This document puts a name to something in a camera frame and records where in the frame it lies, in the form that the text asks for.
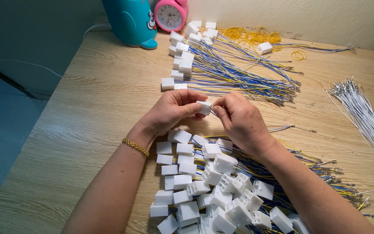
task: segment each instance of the forearm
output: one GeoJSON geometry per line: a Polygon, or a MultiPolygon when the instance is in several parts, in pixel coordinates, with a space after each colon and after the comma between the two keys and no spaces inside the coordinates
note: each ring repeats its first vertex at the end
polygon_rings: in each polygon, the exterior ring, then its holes
{"type": "Polygon", "coordinates": [[[313,233],[374,233],[372,224],[352,204],[278,141],[260,160],[313,233]]]}
{"type": "MultiPolygon", "coordinates": [[[[126,138],[149,150],[155,136],[137,124],[126,138]]],[[[62,233],[123,233],[145,159],[121,144],[83,193],[62,233]]]]}

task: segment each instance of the woman's left hand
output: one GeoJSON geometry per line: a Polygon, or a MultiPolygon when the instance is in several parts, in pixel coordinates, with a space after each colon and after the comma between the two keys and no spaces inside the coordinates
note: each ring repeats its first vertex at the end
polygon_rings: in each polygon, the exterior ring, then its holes
{"type": "Polygon", "coordinates": [[[163,136],[181,119],[202,120],[205,115],[198,113],[202,106],[196,101],[207,100],[207,95],[191,89],[165,92],[157,103],[138,122],[147,127],[155,136],[163,136]]]}

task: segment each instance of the woman's right hand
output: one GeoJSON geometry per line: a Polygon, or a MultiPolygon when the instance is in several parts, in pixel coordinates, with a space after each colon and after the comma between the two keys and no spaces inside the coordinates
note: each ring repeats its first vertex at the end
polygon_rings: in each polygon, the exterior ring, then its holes
{"type": "Polygon", "coordinates": [[[235,145],[248,154],[266,154],[278,141],[271,136],[259,109],[241,93],[232,92],[213,104],[227,135],[235,145]]]}

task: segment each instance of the pink alarm clock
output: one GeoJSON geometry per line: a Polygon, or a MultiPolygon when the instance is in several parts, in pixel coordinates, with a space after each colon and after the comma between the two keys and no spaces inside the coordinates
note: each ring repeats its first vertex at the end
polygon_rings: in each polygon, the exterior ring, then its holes
{"type": "Polygon", "coordinates": [[[187,0],[161,0],[154,8],[155,22],[165,31],[178,31],[188,15],[187,0]]]}

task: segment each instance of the hand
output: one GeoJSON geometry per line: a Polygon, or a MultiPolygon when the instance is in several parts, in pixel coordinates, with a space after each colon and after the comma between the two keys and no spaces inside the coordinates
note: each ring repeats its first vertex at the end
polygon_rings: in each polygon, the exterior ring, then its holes
{"type": "Polygon", "coordinates": [[[147,126],[155,137],[163,136],[181,119],[202,120],[205,117],[198,113],[202,106],[197,100],[205,101],[207,95],[191,89],[167,91],[138,123],[147,126]]]}
{"type": "Polygon", "coordinates": [[[219,98],[213,111],[233,143],[252,156],[264,154],[278,142],[271,136],[259,109],[238,92],[219,98]]]}

